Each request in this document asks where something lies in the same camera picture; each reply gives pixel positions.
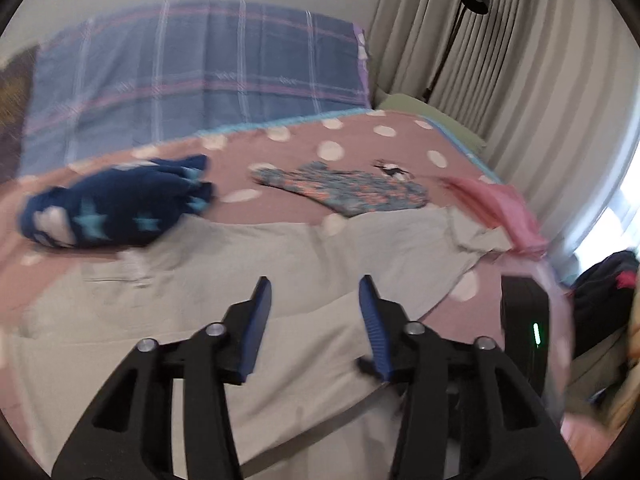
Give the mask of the light grey t-shirt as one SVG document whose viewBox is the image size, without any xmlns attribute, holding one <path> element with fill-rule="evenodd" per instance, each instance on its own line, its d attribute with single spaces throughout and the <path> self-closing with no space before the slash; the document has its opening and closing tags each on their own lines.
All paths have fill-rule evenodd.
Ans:
<svg viewBox="0 0 640 480">
<path fill-rule="evenodd" d="M 327 440 L 283 477 L 380 478 L 393 416 L 352 418 L 438 344 L 406 326 L 510 246 L 454 208 L 329 227 L 187 216 L 147 248 L 78 264 L 27 308 L 8 345 L 32 448 L 62 478 L 210 479 Z"/>
</svg>

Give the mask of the pink folded garment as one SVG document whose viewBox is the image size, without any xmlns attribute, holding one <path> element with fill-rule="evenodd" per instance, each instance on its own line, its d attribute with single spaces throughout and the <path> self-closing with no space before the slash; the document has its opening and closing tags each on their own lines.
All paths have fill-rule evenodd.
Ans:
<svg viewBox="0 0 640 480">
<path fill-rule="evenodd" d="M 481 178 L 443 177 L 440 182 L 488 228 L 503 228 L 514 252 L 536 260 L 546 255 L 549 242 L 542 236 L 536 216 L 513 186 Z"/>
</svg>

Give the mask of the pink polka dot blanket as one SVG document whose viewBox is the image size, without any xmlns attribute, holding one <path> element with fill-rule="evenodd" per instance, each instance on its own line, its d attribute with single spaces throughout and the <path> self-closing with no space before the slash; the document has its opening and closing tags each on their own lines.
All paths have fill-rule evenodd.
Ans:
<svg viewBox="0 0 640 480">
<path fill-rule="evenodd" d="M 204 214 L 146 249 L 48 249 L 18 232 L 30 196 L 111 166 L 203 154 L 216 188 Z M 255 170 L 310 162 L 409 177 L 426 206 L 346 219 L 309 198 L 267 188 Z M 383 479 L 400 402 L 356 370 L 370 350 L 357 285 L 448 339 L 502 335 L 501 280 L 529 275 L 550 299 L 552 404 L 559 408 L 573 342 L 570 305 L 548 263 L 506 248 L 503 232 L 442 182 L 492 177 L 423 118 L 367 112 L 198 134 L 30 172 L 1 188 L 1 404 L 44 469 L 104 380 L 134 344 L 191 336 L 270 279 L 273 306 L 256 370 L 227 391 L 239 459 L 254 479 Z"/>
</svg>

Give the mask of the floral patterned small garment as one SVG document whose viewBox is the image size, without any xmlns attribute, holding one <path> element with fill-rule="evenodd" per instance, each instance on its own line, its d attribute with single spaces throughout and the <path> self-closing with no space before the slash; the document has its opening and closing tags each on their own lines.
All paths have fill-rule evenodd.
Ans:
<svg viewBox="0 0 640 480">
<path fill-rule="evenodd" d="M 324 162 L 308 162 L 291 171 L 254 168 L 250 176 L 260 185 L 303 196 L 346 218 L 419 209 L 430 201 L 427 189 L 410 171 L 383 159 L 377 159 L 372 167 L 375 172 L 337 170 Z"/>
</svg>

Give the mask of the grey striped curtain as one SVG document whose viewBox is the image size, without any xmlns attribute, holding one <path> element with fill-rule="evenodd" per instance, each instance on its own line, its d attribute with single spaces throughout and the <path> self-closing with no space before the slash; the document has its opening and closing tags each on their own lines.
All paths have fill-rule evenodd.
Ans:
<svg viewBox="0 0 640 480">
<path fill-rule="evenodd" d="M 561 278 L 639 244 L 639 0 L 378 0 L 372 99 L 424 99 L 486 142 Z"/>
</svg>

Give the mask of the navy star pattern garment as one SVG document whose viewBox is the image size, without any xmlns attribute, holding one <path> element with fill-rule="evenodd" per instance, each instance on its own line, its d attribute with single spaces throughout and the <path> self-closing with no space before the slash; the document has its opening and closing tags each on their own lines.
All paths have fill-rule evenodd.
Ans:
<svg viewBox="0 0 640 480">
<path fill-rule="evenodd" d="M 126 162 L 32 196 L 18 216 L 21 234 L 53 248 L 145 246 L 215 198 L 203 179 L 208 157 Z"/>
</svg>

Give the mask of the green bed sheet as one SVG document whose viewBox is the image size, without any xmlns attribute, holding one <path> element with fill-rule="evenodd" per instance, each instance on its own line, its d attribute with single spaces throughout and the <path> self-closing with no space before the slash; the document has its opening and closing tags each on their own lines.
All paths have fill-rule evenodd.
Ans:
<svg viewBox="0 0 640 480">
<path fill-rule="evenodd" d="M 486 142 L 469 128 L 466 128 L 460 124 L 460 122 L 457 122 L 454 118 L 449 117 L 434 106 L 420 99 L 413 98 L 412 96 L 407 96 L 402 93 L 381 96 L 375 108 L 377 110 L 394 110 L 395 112 L 425 117 L 430 122 L 437 124 L 439 128 L 446 129 L 475 155 L 482 154 L 486 148 Z"/>
</svg>

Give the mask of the blue plaid pillow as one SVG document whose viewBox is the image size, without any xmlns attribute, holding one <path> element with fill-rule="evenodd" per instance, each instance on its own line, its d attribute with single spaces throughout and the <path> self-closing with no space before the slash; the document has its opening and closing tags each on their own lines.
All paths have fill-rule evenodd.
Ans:
<svg viewBox="0 0 640 480">
<path fill-rule="evenodd" d="M 17 172 L 365 108 L 367 64 L 357 25 L 271 4 L 165 1 L 90 18 L 39 49 Z"/>
</svg>

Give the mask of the dark tree pattern pillow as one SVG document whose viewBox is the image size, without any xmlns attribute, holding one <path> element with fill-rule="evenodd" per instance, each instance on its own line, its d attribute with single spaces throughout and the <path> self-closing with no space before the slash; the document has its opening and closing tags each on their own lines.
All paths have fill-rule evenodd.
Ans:
<svg viewBox="0 0 640 480">
<path fill-rule="evenodd" d="M 21 50 L 1 66 L 0 77 L 0 183 L 17 175 L 20 166 L 24 121 L 32 94 L 39 47 Z"/>
</svg>

